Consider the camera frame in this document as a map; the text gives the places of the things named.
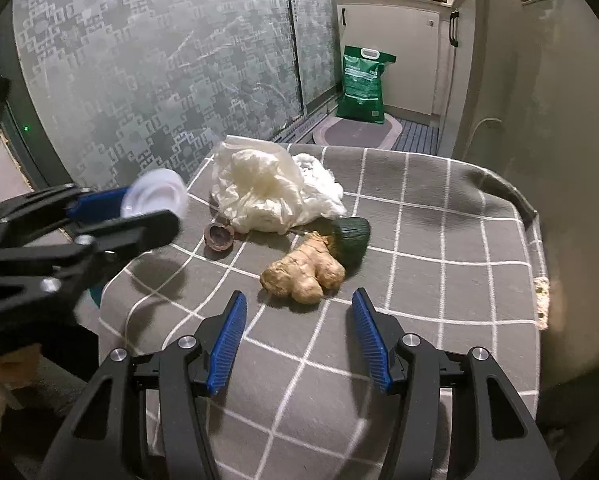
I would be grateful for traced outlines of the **frosted glass sliding door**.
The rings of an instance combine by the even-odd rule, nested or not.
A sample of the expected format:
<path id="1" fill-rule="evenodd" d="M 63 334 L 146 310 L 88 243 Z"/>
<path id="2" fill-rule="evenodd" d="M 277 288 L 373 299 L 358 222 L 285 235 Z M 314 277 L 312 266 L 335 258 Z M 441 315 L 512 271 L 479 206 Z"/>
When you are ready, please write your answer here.
<path id="1" fill-rule="evenodd" d="M 224 136 L 278 139 L 334 96 L 335 0 L 11 0 L 0 75 L 37 184 L 191 178 Z"/>

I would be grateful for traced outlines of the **brown walnut shell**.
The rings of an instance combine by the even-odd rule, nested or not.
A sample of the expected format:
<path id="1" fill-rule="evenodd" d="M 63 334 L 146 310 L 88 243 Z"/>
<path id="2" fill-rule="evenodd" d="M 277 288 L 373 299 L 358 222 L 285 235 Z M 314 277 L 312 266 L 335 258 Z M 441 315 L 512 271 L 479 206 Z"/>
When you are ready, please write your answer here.
<path id="1" fill-rule="evenodd" d="M 226 252 L 231 249 L 234 238 L 234 229 L 226 223 L 209 223 L 204 231 L 205 244 L 213 252 Z"/>

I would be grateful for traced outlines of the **grey checked tablecloth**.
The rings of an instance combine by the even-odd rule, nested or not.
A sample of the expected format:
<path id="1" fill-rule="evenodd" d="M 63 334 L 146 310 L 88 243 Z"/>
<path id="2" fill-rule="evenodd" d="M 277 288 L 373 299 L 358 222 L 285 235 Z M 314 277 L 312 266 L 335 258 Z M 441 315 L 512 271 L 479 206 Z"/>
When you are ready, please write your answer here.
<path id="1" fill-rule="evenodd" d="M 105 287 L 100 351 L 152 353 L 219 314 L 234 292 L 247 313 L 228 385 L 200 408 L 223 479 L 376 479 L 404 372 L 424 353 L 456 353 L 470 384 L 497 362 L 537 404 L 540 306 L 548 284 L 539 214 L 492 171 L 449 158 L 296 145 L 331 171 L 370 228 L 359 266 L 319 302 L 275 298 L 260 274 L 301 246 L 304 228 L 204 244 L 218 216 L 213 158 L 188 185 L 177 240 Z"/>

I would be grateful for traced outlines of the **white plastic lid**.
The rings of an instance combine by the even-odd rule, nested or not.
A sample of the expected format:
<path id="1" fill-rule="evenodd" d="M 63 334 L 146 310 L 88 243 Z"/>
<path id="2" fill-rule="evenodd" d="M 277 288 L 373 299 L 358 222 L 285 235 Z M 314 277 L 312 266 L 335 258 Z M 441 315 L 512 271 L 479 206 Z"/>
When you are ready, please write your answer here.
<path id="1" fill-rule="evenodd" d="M 150 170 L 129 186 L 121 201 L 121 218 L 168 210 L 179 219 L 188 213 L 188 190 L 176 171 Z"/>

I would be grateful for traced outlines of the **white kitchen cabinets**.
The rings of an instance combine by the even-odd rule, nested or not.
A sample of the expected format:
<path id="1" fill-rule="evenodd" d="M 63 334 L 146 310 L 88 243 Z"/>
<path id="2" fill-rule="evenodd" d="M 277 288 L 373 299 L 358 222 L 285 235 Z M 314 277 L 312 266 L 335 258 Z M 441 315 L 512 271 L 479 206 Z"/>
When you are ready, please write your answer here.
<path id="1" fill-rule="evenodd" d="M 339 42 L 395 55 L 389 114 L 437 129 L 433 150 L 468 159 L 503 130 L 521 0 L 337 0 Z"/>

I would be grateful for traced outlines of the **white refrigerator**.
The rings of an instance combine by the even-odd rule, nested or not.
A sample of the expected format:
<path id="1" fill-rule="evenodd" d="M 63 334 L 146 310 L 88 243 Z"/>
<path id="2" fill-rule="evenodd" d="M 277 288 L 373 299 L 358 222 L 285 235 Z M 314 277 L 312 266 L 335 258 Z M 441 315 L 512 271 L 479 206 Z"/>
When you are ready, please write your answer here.
<path id="1" fill-rule="evenodd" d="M 599 16 L 588 0 L 522 0 L 505 130 L 484 165 L 537 209 L 550 280 L 542 385 L 599 367 Z"/>

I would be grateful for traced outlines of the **green rice bag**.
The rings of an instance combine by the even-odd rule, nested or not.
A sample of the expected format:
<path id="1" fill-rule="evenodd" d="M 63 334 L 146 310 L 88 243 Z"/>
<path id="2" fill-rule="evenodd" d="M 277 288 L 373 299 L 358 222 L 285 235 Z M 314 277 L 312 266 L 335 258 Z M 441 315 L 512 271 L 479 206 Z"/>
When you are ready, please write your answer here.
<path id="1" fill-rule="evenodd" d="M 337 105 L 339 118 L 383 125 L 385 122 L 382 76 L 395 55 L 379 50 L 346 46 L 343 54 L 343 94 Z"/>

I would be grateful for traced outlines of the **dark green avocado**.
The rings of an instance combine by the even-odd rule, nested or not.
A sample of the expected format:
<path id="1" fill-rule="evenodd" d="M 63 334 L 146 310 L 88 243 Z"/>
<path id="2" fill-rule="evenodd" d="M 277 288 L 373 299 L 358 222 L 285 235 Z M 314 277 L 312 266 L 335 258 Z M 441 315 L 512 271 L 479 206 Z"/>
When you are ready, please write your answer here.
<path id="1" fill-rule="evenodd" d="M 344 268 L 355 268 L 365 256 L 370 236 L 370 222 L 365 218 L 349 217 L 333 220 L 329 251 Z"/>

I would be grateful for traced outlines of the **white plastic bag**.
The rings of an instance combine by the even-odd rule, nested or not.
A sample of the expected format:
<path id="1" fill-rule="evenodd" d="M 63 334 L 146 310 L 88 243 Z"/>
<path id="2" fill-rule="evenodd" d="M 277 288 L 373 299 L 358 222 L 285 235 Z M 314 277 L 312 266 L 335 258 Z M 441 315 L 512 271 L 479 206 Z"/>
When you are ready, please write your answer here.
<path id="1" fill-rule="evenodd" d="M 220 216 L 243 234 L 284 234 L 347 214 L 343 187 L 319 158 L 241 136 L 227 136 L 216 148 L 210 196 Z"/>

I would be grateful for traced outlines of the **oval pink grey mat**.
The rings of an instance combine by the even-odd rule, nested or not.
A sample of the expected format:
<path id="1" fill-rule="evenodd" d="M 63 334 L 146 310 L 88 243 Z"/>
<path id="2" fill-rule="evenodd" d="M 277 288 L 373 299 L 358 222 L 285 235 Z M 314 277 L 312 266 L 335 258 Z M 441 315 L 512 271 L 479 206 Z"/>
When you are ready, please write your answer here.
<path id="1" fill-rule="evenodd" d="M 385 115 L 382 125 L 328 116 L 313 128 L 313 142 L 322 146 L 377 148 L 390 151 L 402 132 L 403 125 L 389 114 Z"/>

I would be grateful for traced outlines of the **ginger root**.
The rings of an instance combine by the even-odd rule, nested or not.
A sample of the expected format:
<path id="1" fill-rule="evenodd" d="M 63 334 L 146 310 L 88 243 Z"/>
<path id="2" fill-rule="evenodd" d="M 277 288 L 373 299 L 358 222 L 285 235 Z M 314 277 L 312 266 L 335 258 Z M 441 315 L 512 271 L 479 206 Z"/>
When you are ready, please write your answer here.
<path id="1" fill-rule="evenodd" d="M 317 231 L 303 244 L 267 266 L 259 281 L 275 298 L 290 297 L 298 304 L 317 304 L 324 292 L 339 289 L 346 271 L 330 252 L 331 238 Z"/>

